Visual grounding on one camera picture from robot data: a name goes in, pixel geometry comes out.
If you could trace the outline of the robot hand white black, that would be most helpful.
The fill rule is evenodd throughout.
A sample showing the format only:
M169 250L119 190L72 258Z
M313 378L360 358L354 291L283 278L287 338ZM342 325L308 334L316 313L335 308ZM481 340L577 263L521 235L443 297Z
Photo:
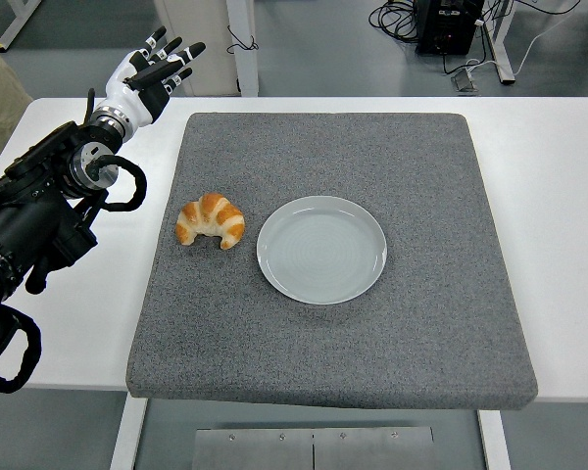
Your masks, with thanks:
M159 27L122 59L93 111L93 120L116 127L123 140L159 118L173 91L192 74L190 63L206 50L202 42L183 47L180 37L160 47L166 32Z

